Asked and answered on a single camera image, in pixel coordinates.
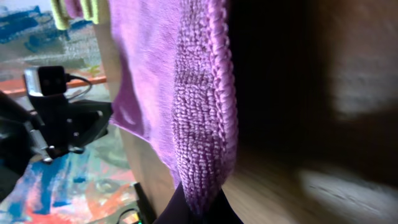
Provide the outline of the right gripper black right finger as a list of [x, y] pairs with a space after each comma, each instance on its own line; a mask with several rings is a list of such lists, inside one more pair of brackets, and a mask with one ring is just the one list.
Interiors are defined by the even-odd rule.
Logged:
[[214, 201], [214, 223], [217, 224], [243, 224], [241, 219], [232, 209], [226, 195], [220, 190]]

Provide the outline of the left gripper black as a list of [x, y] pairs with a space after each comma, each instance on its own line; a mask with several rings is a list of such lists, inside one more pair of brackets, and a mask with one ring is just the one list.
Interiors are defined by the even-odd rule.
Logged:
[[50, 164], [69, 152], [82, 154], [85, 146], [108, 134], [111, 103], [93, 100], [69, 102], [64, 95], [28, 96], [36, 112], [25, 127], [32, 149]]

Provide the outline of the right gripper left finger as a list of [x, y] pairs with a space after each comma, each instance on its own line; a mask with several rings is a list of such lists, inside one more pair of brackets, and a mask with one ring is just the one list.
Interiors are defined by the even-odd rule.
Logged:
[[182, 183], [178, 184], [165, 210], [154, 221], [154, 224], [192, 224], [193, 215], [185, 200]]

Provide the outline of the purple microfiber cloth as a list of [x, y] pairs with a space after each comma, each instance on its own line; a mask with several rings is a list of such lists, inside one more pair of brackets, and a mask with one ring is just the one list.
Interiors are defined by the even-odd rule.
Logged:
[[238, 119], [226, 0], [111, 1], [111, 122], [147, 141], [204, 213], [233, 171]]

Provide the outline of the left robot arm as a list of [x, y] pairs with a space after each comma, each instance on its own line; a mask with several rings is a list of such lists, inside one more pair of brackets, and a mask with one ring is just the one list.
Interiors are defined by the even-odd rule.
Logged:
[[64, 95], [30, 96], [32, 111], [1, 93], [1, 199], [13, 190], [34, 157], [52, 164], [108, 133], [108, 102], [69, 102]]

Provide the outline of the green folded cloth top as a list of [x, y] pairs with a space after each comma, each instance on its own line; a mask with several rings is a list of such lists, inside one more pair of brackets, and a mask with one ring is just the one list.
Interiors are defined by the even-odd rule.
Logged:
[[67, 12], [65, 0], [50, 0], [53, 19], [58, 30], [67, 30], [70, 27], [71, 17]]

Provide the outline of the green folded cloth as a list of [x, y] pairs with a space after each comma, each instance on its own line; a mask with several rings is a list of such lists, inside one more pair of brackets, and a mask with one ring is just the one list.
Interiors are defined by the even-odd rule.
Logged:
[[71, 17], [67, 12], [65, 0], [50, 0], [53, 19], [58, 30], [67, 30], [70, 27]]
[[83, 18], [94, 24], [104, 24], [109, 21], [108, 0], [80, 0]]

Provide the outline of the purple folded cloth in stack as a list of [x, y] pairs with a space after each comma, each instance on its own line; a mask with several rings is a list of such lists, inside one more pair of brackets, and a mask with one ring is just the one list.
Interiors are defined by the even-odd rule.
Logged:
[[80, 0], [65, 0], [65, 7], [71, 18], [83, 17]]

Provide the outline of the green folded cloth bottom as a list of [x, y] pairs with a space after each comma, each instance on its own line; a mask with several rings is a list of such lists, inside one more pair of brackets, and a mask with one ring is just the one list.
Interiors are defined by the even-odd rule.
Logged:
[[83, 18], [94, 24], [104, 24], [109, 21], [108, 0], [80, 0]]

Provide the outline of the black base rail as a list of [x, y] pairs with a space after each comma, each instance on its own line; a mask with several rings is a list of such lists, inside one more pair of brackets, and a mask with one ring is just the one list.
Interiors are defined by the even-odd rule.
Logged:
[[156, 214], [152, 208], [140, 183], [134, 184], [137, 195], [136, 206], [123, 211], [118, 217], [117, 224], [153, 224]]

